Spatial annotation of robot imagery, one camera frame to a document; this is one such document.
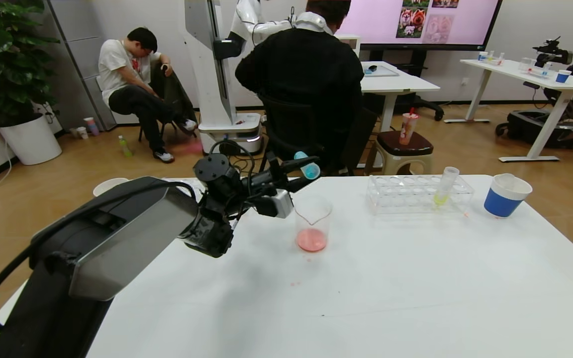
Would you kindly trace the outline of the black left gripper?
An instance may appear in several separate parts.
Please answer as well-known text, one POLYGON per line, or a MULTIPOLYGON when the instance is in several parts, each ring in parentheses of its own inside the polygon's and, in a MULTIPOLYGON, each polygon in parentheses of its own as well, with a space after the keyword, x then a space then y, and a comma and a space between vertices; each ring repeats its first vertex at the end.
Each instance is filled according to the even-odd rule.
MULTIPOLYGON (((269 192, 274 192, 279 183, 283 181, 286 176, 284 171, 300 170, 302 173, 320 173, 320 166, 317 164, 319 159, 318 156, 300 156, 293 160, 284 161, 281 165, 273 151, 267 151, 263 156, 261 167, 263 168, 263 165, 268 167, 259 173, 252 173, 244 177, 242 186, 248 195, 268 195, 269 192)), ((285 190, 296 193, 316 180, 317 178, 308 179, 307 177, 288 178, 285 190)))

